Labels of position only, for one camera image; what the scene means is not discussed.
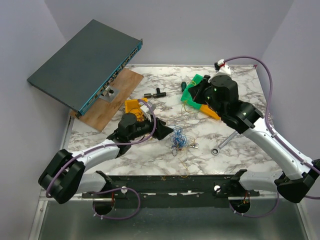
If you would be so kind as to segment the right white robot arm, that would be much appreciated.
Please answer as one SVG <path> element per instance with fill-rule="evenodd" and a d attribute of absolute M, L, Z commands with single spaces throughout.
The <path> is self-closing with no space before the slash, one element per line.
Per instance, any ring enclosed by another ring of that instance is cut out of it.
<path fill-rule="evenodd" d="M 207 105 L 230 128 L 257 144 L 281 168 L 277 172 L 244 171 L 230 183 L 230 191 L 241 196 L 247 191 L 279 193 L 299 203 L 320 175 L 320 161 L 305 156 L 272 127 L 254 105 L 239 99 L 238 84 L 228 75 L 204 76 L 188 88 L 192 100 Z"/>

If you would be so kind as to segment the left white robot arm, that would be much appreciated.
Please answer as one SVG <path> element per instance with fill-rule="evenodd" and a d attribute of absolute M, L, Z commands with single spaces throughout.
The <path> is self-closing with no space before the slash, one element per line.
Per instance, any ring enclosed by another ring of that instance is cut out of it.
<path fill-rule="evenodd" d="M 75 194 L 95 192 L 104 198 L 110 194 L 111 185 L 104 177 L 85 173 L 93 167 L 124 155 L 132 145 L 140 144 L 152 137 L 162 140 L 174 130 L 157 117 L 138 121 L 133 113 L 126 113 L 117 129 L 106 140 L 86 150 L 69 152 L 59 150 L 38 179 L 46 190 L 46 197 L 59 204 L 69 201 Z"/>

